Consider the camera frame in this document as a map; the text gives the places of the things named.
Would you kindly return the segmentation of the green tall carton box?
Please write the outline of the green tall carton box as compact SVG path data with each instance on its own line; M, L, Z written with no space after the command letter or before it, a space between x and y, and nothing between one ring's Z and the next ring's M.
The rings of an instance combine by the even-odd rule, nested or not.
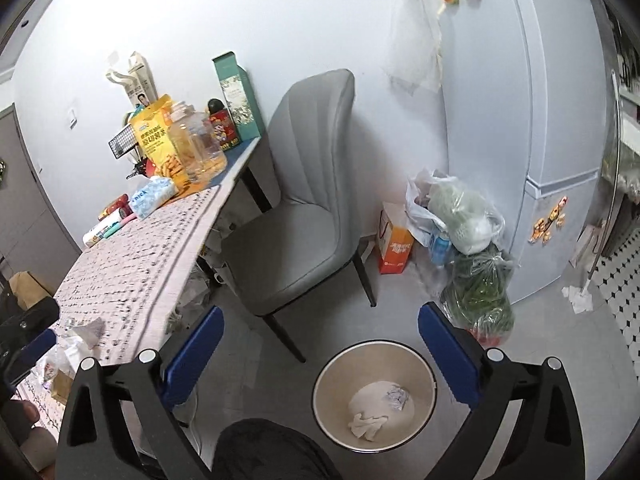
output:
M213 62L222 94L241 140L260 138L265 132L265 124L248 73L236 62L232 51L217 56Z

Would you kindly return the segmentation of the white tissue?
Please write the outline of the white tissue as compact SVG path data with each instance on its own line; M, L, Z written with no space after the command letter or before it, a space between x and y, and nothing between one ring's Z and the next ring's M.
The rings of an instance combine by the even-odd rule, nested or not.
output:
M100 340L105 330L102 318L96 318L86 325L70 328L56 338L54 347L44 359L44 371L50 377L62 372L74 378L80 363L87 358L99 359Z
M407 389L387 380L362 387L348 404L350 432L368 442L396 438L407 432L416 408Z

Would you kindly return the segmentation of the white plastic bag with goods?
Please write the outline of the white plastic bag with goods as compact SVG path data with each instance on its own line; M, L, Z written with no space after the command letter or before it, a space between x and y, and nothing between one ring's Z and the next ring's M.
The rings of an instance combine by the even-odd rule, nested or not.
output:
M479 192L456 177L422 170L407 183L408 230L422 246L445 233L463 255L475 255L500 243L506 220Z

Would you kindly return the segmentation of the blue white tissue pack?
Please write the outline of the blue white tissue pack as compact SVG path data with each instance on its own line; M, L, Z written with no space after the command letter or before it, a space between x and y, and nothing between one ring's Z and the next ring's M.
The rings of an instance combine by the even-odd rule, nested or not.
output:
M146 185L132 194L128 204L138 219L145 219L177 193L178 188L174 180L168 177L153 176L149 178Z

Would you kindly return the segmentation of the bag of green vegetables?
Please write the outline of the bag of green vegetables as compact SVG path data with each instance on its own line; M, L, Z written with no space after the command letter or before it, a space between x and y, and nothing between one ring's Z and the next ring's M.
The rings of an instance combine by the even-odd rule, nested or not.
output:
M469 332L483 347L498 347L514 325L506 289L515 263L507 252L490 243L482 252L457 252L450 279L440 295L449 322Z

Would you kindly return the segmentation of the yellow snack bag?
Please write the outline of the yellow snack bag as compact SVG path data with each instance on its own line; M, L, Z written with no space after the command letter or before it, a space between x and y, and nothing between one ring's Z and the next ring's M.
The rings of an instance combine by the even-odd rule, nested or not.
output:
M172 104L171 97L164 94L134 116L130 124L143 154L152 165L149 176L171 178L181 197L191 193L192 184L168 136Z

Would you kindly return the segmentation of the brown paper bag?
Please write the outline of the brown paper bag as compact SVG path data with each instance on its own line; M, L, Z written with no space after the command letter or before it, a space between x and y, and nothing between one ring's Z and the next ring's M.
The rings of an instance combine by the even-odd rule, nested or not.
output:
M29 310L40 300L50 297L47 291L29 272L17 272L9 279L10 289L22 310Z

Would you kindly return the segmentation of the clear plastic water jug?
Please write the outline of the clear plastic water jug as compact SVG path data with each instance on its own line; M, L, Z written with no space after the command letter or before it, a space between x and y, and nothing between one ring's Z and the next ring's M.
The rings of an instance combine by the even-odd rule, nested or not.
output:
M208 116L179 101L169 118L168 136L189 180L209 184L227 168L227 159Z

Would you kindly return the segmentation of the white mesh hanging bag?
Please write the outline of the white mesh hanging bag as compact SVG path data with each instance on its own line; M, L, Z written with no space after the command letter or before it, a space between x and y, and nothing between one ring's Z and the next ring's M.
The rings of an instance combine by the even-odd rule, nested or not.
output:
M410 94L442 86L444 0L398 0L393 14L385 73Z

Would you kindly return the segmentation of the white roll of bags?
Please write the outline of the white roll of bags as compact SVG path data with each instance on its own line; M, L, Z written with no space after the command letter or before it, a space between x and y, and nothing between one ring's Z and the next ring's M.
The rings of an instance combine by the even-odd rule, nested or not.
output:
M87 248L92 247L102 240L103 235L111 229L115 224L119 224L122 220L122 210L120 208L108 214L100 220L93 228L91 228L83 237L82 242Z

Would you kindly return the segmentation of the teal pink pen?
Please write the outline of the teal pink pen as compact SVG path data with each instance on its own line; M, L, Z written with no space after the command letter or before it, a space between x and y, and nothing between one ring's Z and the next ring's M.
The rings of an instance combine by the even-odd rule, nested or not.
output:
M128 224L132 220L136 220L136 219L137 219L137 216L135 214L130 214L129 216L120 219L120 221L118 223L114 224L114 226L111 226L109 229L107 229L103 233L102 238L104 240L106 240L107 238L109 238L112 235L114 235L117 231L122 229L124 226L126 226L126 224Z

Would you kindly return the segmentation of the white tissue in bin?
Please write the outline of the white tissue in bin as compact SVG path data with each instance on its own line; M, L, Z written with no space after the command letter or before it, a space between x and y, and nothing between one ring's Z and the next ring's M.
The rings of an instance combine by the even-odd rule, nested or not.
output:
M407 389L387 380L362 387L348 404L350 432L368 442L396 438L407 432L416 408Z

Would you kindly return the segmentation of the white refrigerator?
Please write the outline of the white refrigerator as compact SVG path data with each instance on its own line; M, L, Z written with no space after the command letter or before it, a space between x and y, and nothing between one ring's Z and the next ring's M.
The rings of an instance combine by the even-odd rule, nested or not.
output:
M520 301L573 255L614 124L602 0L454 0L442 18L450 174L487 198Z

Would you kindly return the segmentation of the grey upholstered chair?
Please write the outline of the grey upholstered chair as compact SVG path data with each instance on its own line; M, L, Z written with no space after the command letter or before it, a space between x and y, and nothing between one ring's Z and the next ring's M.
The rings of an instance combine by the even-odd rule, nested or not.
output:
M236 296L261 318L298 361L305 359L277 312L353 266L370 304L373 288L359 253L349 127L355 76L330 70L293 84L267 132L281 192L277 206L221 244Z

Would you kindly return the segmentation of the white milk carton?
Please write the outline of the white milk carton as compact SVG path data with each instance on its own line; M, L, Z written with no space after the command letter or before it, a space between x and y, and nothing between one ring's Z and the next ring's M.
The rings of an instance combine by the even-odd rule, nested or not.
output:
M136 91L136 98L143 107L148 107L158 99L154 78L145 57L137 51L131 53L129 60L130 76L137 79L140 89Z

